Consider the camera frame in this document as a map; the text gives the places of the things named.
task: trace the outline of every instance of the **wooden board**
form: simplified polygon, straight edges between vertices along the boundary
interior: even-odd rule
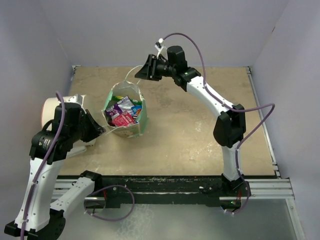
[[[70,95],[92,96],[101,110],[111,87],[122,81],[131,67],[79,67]],[[134,73],[128,80],[136,83]],[[207,67],[207,82],[230,102],[246,109],[256,107],[244,67]],[[176,86],[171,78],[160,82],[141,80],[148,126],[143,136],[122,138],[113,133],[97,139],[87,152],[68,158],[61,175],[84,170],[103,175],[220,175],[222,149],[213,137],[216,119],[195,97]],[[260,121],[258,112],[246,113],[247,133]],[[274,175],[263,129],[242,145],[245,175]]]

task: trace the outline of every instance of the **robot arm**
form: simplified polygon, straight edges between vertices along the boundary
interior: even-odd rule
[[[213,136],[222,147],[223,176],[230,182],[239,179],[238,168],[241,169],[241,158],[238,159],[239,167],[237,167],[235,154],[237,145],[246,132],[245,113],[233,112],[209,95],[203,86],[203,77],[195,68],[188,67],[185,52],[180,46],[171,46],[166,50],[168,59],[161,55],[166,49],[163,40],[157,42],[155,47],[158,49],[157,56],[150,54],[135,77],[152,81],[171,77],[176,85],[203,102],[217,119]],[[237,110],[244,109],[241,104],[233,105],[224,99],[208,84],[207,88],[226,105]]]
[[[66,218],[70,212],[87,195],[101,187],[101,175],[85,171],[68,192],[51,203],[57,176],[73,144],[78,140],[90,142],[106,131],[96,123],[88,110],[83,109],[80,95],[77,94],[71,97],[68,102],[65,102],[64,122],[61,133],[45,165],[41,167],[61,119],[62,106],[60,104],[55,108],[54,119],[49,121],[49,124],[52,124],[52,130],[47,131],[49,124],[46,124],[42,131],[32,138],[30,174],[24,200],[15,221],[5,226],[4,232],[6,234],[14,237],[20,236],[24,223],[24,235],[28,236],[28,239],[56,240],[62,233]],[[33,179],[39,169],[41,171],[35,184]],[[36,187],[34,187],[31,200],[27,204],[32,185],[36,185]],[[27,211],[26,220],[24,220],[25,211]]]

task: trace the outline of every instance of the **purple cable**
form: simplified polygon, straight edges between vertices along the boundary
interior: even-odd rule
[[[55,136],[54,136],[54,138],[52,140],[52,143],[51,143],[48,151],[46,152],[46,154],[45,154],[45,156],[43,158],[43,161],[41,162],[40,167],[36,171],[36,173],[34,175],[34,178],[32,180],[32,182],[34,184],[31,185],[28,197],[26,198],[26,201],[25,201],[24,213],[23,213],[23,218],[22,218],[22,220],[24,222],[22,222],[22,225],[21,225],[20,240],[24,240],[25,239],[25,230],[26,230],[26,222],[25,221],[27,220],[27,217],[28,217],[28,212],[29,212],[31,200],[32,200],[34,192],[35,192],[35,188],[36,188],[36,185],[37,185],[37,181],[39,179],[39,175],[40,175],[42,169],[44,168],[44,166],[47,163],[47,160],[48,160],[48,158],[49,158],[49,156],[51,154],[51,151],[53,150],[53,148],[54,148],[54,146],[56,144],[56,141],[58,140],[58,137],[59,137],[59,135],[61,133],[62,127],[64,125],[64,121],[65,121],[65,109],[66,109],[66,107],[65,107],[64,98],[62,97],[62,95],[58,91],[55,92],[55,95],[58,98],[58,100],[61,102],[61,106],[62,106],[61,121],[59,123],[58,130],[56,131],[56,134],[55,134]]]
[[[212,92],[210,92],[210,90],[207,87],[207,82],[206,82],[206,69],[205,69],[205,63],[204,63],[204,59],[202,57],[201,51],[199,49],[199,47],[197,46],[197,44],[195,43],[195,41],[193,41],[188,35],[185,35],[184,33],[180,33],[180,32],[174,32],[171,33],[167,36],[165,36],[163,38],[163,40],[167,39],[170,36],[173,35],[180,35],[183,36],[185,38],[187,38],[188,40],[190,40],[190,42],[193,43],[193,45],[195,46],[196,50],[198,51],[198,54],[200,56],[200,60],[201,60],[201,65],[202,65],[202,71],[203,71],[203,86],[204,89],[207,91],[207,93],[213,97],[215,100],[217,100],[219,103],[222,104],[222,106],[226,107],[227,109],[235,112],[235,113],[247,113],[247,112],[252,112],[252,111],[257,111],[257,110],[261,110],[267,107],[271,107],[270,111],[265,115],[265,117],[261,120],[261,122],[246,136],[244,137],[239,144],[236,146],[236,151],[235,151],[235,164],[236,164],[236,168],[237,168],[237,172],[239,174],[239,177],[241,178],[241,180],[244,182],[246,189],[248,190],[246,193],[246,200],[244,202],[244,204],[242,204],[242,206],[236,211],[236,212],[230,212],[231,214],[237,214],[239,212],[241,212],[247,205],[248,201],[249,201],[249,197],[250,197],[250,191],[249,191],[249,185],[246,182],[246,180],[244,179],[244,177],[242,176],[240,169],[239,169],[239,156],[238,156],[238,151],[240,146],[267,120],[267,118],[270,116],[270,114],[274,111],[276,105],[274,103],[269,103],[266,105],[262,105],[262,106],[258,106],[258,107],[253,107],[253,108],[248,108],[248,109],[244,109],[244,110],[237,110],[232,108],[231,106],[226,105],[223,101],[221,101],[217,96],[215,96]]]
[[[123,220],[123,219],[127,218],[132,213],[132,211],[134,210],[134,207],[135,207],[135,196],[134,196],[134,194],[132,193],[132,191],[129,188],[127,188],[125,186],[122,186],[122,185],[110,185],[110,186],[106,186],[104,188],[101,188],[101,189],[99,189],[97,191],[94,191],[89,196],[94,196],[94,195],[96,195],[97,193],[99,193],[99,192],[101,192],[103,190],[107,190],[107,189],[111,189],[111,188],[123,188],[123,189],[127,190],[130,193],[130,195],[132,197],[132,207],[131,207],[130,211],[125,216],[122,216],[122,217],[119,217],[119,218],[106,218],[106,217],[102,217],[102,216],[97,216],[97,215],[93,214],[92,212],[89,212],[87,210],[87,208],[86,208],[85,203],[83,202],[83,206],[84,206],[85,212],[87,214],[89,214],[90,216],[96,218],[96,219],[100,219],[100,220],[104,220],[104,221],[108,221],[108,222],[117,222],[117,221],[120,221],[120,220]]]

